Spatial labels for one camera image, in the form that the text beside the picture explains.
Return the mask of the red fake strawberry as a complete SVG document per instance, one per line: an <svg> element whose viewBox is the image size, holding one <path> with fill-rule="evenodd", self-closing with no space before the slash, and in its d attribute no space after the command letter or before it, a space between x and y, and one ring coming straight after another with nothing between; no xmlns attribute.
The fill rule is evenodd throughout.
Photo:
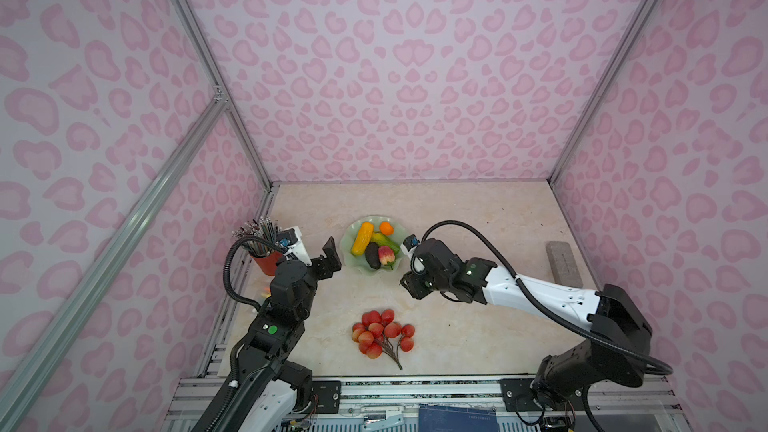
<svg viewBox="0 0 768 432"><path fill-rule="evenodd" d="M396 262L396 253L391 247L381 245L378 248L378 259L381 268L393 270Z"/></svg>

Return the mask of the dark fake avocado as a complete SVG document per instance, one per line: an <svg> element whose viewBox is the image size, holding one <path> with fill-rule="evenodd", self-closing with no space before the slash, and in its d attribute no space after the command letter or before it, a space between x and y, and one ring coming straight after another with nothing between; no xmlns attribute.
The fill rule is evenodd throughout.
<svg viewBox="0 0 768 432"><path fill-rule="evenodd" d="M379 258L379 245L375 242L370 242L366 246L364 257L370 269L379 270L381 268L381 262Z"/></svg>

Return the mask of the yellow orange fake mango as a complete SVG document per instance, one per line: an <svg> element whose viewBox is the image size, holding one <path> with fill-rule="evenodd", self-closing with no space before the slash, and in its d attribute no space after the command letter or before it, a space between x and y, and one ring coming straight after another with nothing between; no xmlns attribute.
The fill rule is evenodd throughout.
<svg viewBox="0 0 768 432"><path fill-rule="evenodd" d="M350 253L353 256L359 257L364 255L366 246L371 242L372 234L375 227L372 222L363 222L357 232L353 245L350 249Z"/></svg>

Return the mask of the green yellow fake cucumber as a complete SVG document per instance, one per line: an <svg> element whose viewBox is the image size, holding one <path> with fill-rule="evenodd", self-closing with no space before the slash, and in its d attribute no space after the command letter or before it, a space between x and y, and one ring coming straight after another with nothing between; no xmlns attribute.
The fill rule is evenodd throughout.
<svg viewBox="0 0 768 432"><path fill-rule="evenodd" d="M389 236L384 235L381 232L374 232L371 237L371 241L381 246L389 247L393 252L394 255L397 256L400 253L400 246L394 242Z"/></svg>

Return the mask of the red fake cherry bunch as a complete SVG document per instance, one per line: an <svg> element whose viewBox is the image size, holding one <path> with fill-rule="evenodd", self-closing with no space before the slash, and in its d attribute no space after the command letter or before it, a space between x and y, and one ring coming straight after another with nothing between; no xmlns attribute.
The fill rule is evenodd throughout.
<svg viewBox="0 0 768 432"><path fill-rule="evenodd" d="M386 356L403 370L400 355L413 350L415 332L412 324L396 321L393 309L371 310L363 313L361 320L352 326L350 337L359 352L369 359Z"/></svg>

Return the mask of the small orange fake tangerine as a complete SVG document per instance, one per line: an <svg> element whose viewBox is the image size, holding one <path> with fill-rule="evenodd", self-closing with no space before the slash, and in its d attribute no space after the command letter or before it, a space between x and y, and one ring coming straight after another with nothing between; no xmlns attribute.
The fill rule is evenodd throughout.
<svg viewBox="0 0 768 432"><path fill-rule="evenodd" d="M385 236L391 236L394 233L394 227L391 223L384 221L379 225L379 232Z"/></svg>

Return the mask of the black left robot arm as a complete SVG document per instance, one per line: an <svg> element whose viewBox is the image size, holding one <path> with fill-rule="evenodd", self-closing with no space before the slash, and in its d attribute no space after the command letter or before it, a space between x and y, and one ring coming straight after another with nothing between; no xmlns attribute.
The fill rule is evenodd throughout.
<svg viewBox="0 0 768 432"><path fill-rule="evenodd" d="M231 283L231 265L245 244L260 244L281 255L270 283L271 295L258 303L240 295ZM296 228L274 243L254 235L236 239L227 252L223 284L233 301L257 315L229 354L225 383L193 427L195 431L273 431L291 413L311 414L312 371L289 360L305 332L320 281L342 268L335 240L310 258Z"/></svg>

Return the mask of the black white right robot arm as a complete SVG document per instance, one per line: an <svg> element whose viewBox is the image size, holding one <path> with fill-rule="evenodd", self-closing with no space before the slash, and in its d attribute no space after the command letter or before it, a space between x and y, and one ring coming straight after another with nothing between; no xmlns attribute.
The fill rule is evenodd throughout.
<svg viewBox="0 0 768 432"><path fill-rule="evenodd" d="M464 260L433 232L407 236L401 250L409 270L400 284L415 299L433 292L454 303L509 307L544 317L581 337L581 342L557 355L545 356L526 392L512 399L513 411L524 401L538 409L527 427L542 425L548 411L560 411L570 427L576 424L573 397L579 397L588 420L600 426L589 405L591 387L603 381L638 388L648 376L670 376L673 368L652 356L653 330L638 306L621 287L600 290L546 282L518 273L503 253L479 230L462 222L453 224L474 235L492 254L491 259Z"/></svg>

